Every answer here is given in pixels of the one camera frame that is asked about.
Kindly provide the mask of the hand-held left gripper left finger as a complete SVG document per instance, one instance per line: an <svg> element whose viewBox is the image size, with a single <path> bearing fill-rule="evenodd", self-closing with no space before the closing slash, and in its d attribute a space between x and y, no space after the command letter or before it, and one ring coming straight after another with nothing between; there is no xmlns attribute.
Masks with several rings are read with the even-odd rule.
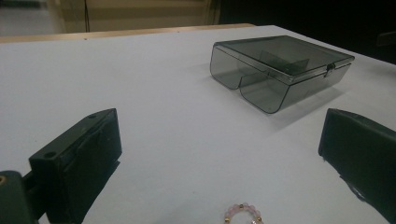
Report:
<svg viewBox="0 0 396 224"><path fill-rule="evenodd" d="M121 153L117 110L110 108L85 117L31 156L49 221L81 224L120 164Z"/></svg>

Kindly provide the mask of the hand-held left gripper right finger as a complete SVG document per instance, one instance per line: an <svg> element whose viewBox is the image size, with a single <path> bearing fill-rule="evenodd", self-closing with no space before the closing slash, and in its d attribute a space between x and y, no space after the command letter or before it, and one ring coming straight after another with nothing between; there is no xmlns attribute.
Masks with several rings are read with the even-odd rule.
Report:
<svg viewBox="0 0 396 224"><path fill-rule="evenodd" d="M396 131L362 115L330 108L318 154L358 199L396 224Z"/></svg>

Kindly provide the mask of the transparent grey compartment box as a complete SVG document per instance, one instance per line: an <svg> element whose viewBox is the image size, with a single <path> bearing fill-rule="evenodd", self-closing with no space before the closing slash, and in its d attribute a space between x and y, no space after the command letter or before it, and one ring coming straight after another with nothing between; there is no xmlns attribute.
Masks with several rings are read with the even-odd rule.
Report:
<svg viewBox="0 0 396 224"><path fill-rule="evenodd" d="M274 114L340 82L353 61L352 55L279 35L215 43L210 73Z"/></svg>

